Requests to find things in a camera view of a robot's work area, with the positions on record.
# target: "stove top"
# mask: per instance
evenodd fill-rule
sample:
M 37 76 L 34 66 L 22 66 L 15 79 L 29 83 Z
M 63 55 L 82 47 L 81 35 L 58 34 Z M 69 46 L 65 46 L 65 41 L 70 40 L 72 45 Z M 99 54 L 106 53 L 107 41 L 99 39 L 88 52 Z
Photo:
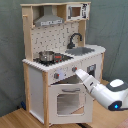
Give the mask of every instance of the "stove top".
M 55 65 L 55 64 L 62 63 L 64 61 L 73 59 L 73 57 L 70 57 L 70 56 L 67 56 L 67 55 L 63 55 L 63 54 L 61 54 L 61 55 L 62 55 L 62 60 L 60 60 L 60 61 L 53 60 L 53 61 L 45 62 L 45 61 L 41 61 L 40 58 L 33 59 L 33 61 L 48 67 L 48 66 L 52 66 L 52 65 Z

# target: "oven handle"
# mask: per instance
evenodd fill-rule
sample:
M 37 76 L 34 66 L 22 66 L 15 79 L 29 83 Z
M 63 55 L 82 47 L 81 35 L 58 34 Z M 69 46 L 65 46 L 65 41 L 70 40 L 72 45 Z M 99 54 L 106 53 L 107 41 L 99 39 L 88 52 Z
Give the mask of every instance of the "oven handle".
M 68 16 L 68 19 L 71 19 L 71 17 L 72 17 L 72 7 L 71 6 L 69 6 L 69 10 L 70 10 L 70 16 Z
M 70 89 L 62 89 L 62 92 L 78 92 L 78 91 L 80 91 L 80 88 L 75 88 L 75 89 L 73 89 L 73 90 L 70 90 Z

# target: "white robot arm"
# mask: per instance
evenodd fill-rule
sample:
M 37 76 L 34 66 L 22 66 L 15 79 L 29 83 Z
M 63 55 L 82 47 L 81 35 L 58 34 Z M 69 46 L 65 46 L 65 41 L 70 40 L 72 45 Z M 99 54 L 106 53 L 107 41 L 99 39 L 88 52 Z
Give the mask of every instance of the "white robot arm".
M 106 86 L 100 84 L 92 75 L 79 69 L 76 75 L 83 81 L 85 88 L 103 107 L 110 111 L 128 110 L 128 84 L 116 79 Z

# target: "control knob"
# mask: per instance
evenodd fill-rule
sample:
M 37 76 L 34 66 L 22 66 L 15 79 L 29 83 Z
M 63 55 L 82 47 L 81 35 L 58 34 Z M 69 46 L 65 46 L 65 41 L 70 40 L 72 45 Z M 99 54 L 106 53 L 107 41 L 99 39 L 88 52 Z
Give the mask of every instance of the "control knob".
M 77 67 L 73 67 L 72 71 L 75 72 L 77 70 Z
M 54 74 L 54 78 L 55 78 L 55 79 L 59 79 L 59 74 L 58 74 L 58 73 L 55 73 L 55 74 Z

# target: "wooden toy kitchen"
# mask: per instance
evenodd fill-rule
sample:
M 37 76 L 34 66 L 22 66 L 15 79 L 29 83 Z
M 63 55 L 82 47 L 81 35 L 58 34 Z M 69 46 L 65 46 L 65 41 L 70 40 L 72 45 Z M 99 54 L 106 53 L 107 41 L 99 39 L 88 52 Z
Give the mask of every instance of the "wooden toy kitchen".
M 92 122 L 93 98 L 75 75 L 101 81 L 105 49 L 85 44 L 90 2 L 22 4 L 26 108 L 46 128 Z

